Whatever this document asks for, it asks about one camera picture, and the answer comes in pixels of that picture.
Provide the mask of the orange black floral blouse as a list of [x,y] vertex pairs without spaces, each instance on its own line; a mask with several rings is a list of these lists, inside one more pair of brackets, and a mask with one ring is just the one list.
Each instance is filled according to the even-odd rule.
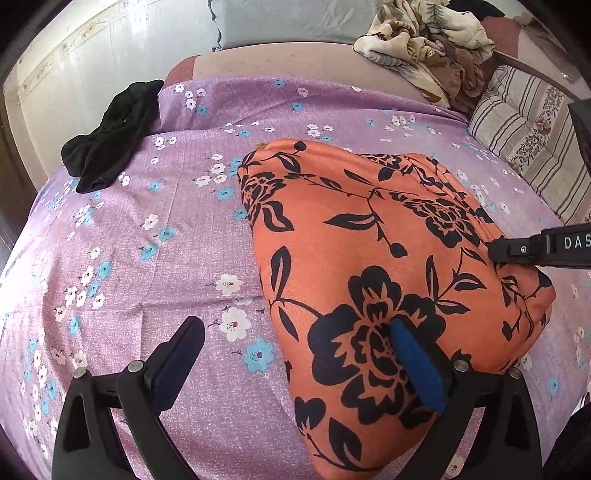
[[238,167],[297,429],[325,479],[369,479],[435,420],[394,347],[396,320],[487,373],[535,343],[556,293],[490,260],[501,230],[436,159],[279,140]]

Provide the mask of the striped floral cushion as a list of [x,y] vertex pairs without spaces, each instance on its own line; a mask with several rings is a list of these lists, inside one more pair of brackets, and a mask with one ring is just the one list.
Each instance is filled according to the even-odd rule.
[[590,173],[569,105],[557,87],[515,67],[498,67],[468,131],[506,161],[566,225],[590,220]]

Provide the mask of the purple floral bed sheet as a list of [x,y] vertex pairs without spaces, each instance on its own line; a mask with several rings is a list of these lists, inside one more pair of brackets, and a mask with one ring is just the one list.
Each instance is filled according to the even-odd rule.
[[313,479],[287,371],[266,314],[236,172],[257,143],[318,141],[441,161],[509,236],[558,218],[453,111],[358,86],[297,79],[193,80],[159,114],[108,188],[42,188],[1,274],[1,425],[32,474],[51,475],[77,368],[116,373],[184,319],[204,350],[162,416],[203,479]]

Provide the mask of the pink padded headboard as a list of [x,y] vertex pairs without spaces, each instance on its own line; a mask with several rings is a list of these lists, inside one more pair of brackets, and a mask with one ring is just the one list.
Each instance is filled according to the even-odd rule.
[[534,17],[526,24],[508,17],[486,17],[482,21],[496,50],[549,77],[580,99],[590,97],[590,88],[574,60]]

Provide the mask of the beige brown floral blanket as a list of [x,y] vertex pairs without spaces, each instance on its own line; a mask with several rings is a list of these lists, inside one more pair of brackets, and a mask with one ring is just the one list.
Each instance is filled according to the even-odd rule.
[[392,1],[380,6],[353,49],[400,74],[432,104],[470,114],[485,89],[483,64],[495,42],[473,13],[446,1]]

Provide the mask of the black garment on headboard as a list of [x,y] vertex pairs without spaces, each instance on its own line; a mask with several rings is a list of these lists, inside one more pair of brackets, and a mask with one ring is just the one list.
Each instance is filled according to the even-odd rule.
[[505,16],[503,11],[485,0],[451,0],[448,7],[457,12],[471,12],[478,20]]

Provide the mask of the pink quilted mattress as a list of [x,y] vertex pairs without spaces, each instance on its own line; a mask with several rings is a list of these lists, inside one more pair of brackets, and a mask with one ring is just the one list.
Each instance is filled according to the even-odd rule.
[[421,92],[400,74],[370,62],[352,46],[324,42],[250,45],[191,56],[172,68],[164,85],[168,87],[200,78],[238,76],[314,79],[427,102]]

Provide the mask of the black crumpled garment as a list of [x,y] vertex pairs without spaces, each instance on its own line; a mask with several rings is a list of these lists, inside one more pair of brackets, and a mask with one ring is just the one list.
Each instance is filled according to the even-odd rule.
[[111,100],[98,127],[62,146],[62,163],[78,179],[77,193],[111,186],[127,167],[157,113],[163,85],[162,80],[130,84]]

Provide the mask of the grey pillow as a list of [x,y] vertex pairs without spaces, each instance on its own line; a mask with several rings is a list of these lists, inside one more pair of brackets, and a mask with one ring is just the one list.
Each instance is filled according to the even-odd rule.
[[353,44],[365,34],[380,1],[209,1],[216,48],[283,42]]

